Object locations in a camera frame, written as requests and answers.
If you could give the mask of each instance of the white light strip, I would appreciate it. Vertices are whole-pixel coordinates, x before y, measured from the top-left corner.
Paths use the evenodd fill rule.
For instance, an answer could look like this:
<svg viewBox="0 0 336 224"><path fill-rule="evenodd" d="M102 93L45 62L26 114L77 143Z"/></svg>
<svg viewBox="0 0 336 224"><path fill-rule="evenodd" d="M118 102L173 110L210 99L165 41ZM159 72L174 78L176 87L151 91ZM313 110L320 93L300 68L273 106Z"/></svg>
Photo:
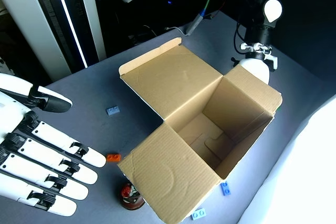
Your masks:
<svg viewBox="0 0 336 224"><path fill-rule="evenodd" d="M69 25L70 25L73 37L75 38L75 41L76 41L76 44L77 44L80 56L81 56L82 61L84 63L84 66L85 66L85 68L88 68L88 65L86 64L86 61L85 61L85 58L84 58L84 54L83 54L82 48L80 47L80 44L79 44L79 41L78 41L78 38L77 38L77 35L76 35L76 32L75 32L75 29L73 27L74 25L72 24L72 21L71 21L69 12L68 12L67 5L65 4L64 0L61 0L61 2L62 2L62 6L64 8L64 11L65 11L65 15L67 16L67 19L68 19L68 22L69 22Z"/></svg>

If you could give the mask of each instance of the white robotic hand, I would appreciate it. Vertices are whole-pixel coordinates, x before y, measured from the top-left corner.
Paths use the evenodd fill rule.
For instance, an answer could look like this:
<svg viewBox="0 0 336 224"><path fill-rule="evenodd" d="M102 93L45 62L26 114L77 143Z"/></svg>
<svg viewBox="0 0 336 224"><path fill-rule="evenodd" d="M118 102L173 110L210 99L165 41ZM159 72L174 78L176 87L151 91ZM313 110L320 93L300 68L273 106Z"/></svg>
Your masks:
<svg viewBox="0 0 336 224"><path fill-rule="evenodd" d="M0 195L54 214L71 216L76 203L57 194L85 199L87 187L72 178L86 184L94 184L98 178L96 172L76 159L102 167L105 157L39 121L37 114L30 110L39 107L65 112L72 106L69 99L3 73L0 73L0 91ZM14 133L15 130L31 138ZM71 158L59 153L63 151Z"/></svg>

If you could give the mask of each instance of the cardboard box flap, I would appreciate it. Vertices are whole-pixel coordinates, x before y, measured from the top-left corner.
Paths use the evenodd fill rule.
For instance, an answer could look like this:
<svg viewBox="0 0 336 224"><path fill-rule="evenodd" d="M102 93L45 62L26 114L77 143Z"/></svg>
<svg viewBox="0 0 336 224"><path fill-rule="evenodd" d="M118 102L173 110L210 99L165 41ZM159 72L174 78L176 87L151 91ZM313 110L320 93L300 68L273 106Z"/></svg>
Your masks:
<svg viewBox="0 0 336 224"><path fill-rule="evenodd" d="M118 166L165 223L181 222L221 182L166 123Z"/></svg>
<svg viewBox="0 0 336 224"><path fill-rule="evenodd" d="M164 120L222 78L222 74L182 45L129 72L120 71L126 72L121 79Z"/></svg>
<svg viewBox="0 0 336 224"><path fill-rule="evenodd" d="M224 77L273 115L282 103L281 93L260 81L240 65Z"/></svg>
<svg viewBox="0 0 336 224"><path fill-rule="evenodd" d="M150 61L154 59L155 57L163 54L164 52L167 52L168 50L172 49L173 47L178 46L182 43L182 38L175 38L172 39L165 44L162 44L161 46L125 63L124 65L121 65L119 67L119 75L123 75L125 73L128 73L129 71L137 68L138 66L146 63L147 61Z"/></svg>

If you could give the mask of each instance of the dark tabletop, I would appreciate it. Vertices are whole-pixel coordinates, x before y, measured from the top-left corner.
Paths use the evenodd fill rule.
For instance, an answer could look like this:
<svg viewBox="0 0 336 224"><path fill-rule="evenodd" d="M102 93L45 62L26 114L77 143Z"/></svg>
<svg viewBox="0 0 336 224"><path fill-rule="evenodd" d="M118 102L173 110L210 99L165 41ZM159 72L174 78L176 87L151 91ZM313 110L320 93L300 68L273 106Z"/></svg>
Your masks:
<svg viewBox="0 0 336 224"><path fill-rule="evenodd" d="M103 155L120 153L124 157L162 121L119 78L119 66L182 36L185 47L225 74L232 68L230 58L239 58L233 49L235 27L234 20L219 12L213 20L202 21L189 37L176 29L160 35L51 84L50 89L73 101L68 112L35 111L41 120ZM232 194L224 197L221 189L216 188L201 204L206 217L197 223L236 223L300 122L314 109L322 82L279 50L275 49L273 55L279 58L279 69L271 73L269 84L282 93L283 104L273 122L230 173L227 181ZM106 108L115 105L120 113L108 116ZM73 216L53 215L0 197L0 223L162 223L147 204L136 211L120 206L117 192L125 177L115 163L90 168L98 173L98 181L88 185L89 195L85 200L75 200L78 208ZM184 223L191 221L187 217Z"/></svg>

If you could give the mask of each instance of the lego brick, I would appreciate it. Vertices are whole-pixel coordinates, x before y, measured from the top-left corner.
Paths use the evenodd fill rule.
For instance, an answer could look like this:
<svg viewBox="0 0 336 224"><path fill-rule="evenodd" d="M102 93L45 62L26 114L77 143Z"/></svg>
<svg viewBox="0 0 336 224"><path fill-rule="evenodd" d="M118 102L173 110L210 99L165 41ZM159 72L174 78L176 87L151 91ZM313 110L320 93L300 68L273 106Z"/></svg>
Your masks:
<svg viewBox="0 0 336 224"><path fill-rule="evenodd" d="M227 184L227 182L221 183L220 186L222 188L224 196L227 196L227 195L231 194L231 191L230 191L230 188L229 188L229 185Z"/></svg>
<svg viewBox="0 0 336 224"><path fill-rule="evenodd" d="M121 155L120 154L108 154L106 155L106 161L107 162L119 162L121 161Z"/></svg>
<svg viewBox="0 0 336 224"><path fill-rule="evenodd" d="M206 216L205 209L201 208L197 211L194 211L193 214L191 215L191 218L193 218L193 220L197 220L197 219L202 218L204 216Z"/></svg>
<svg viewBox="0 0 336 224"><path fill-rule="evenodd" d="M114 106L114 107L106 109L106 112L107 112L108 115L114 115L116 113L119 113L120 110L119 110L118 106Z"/></svg>

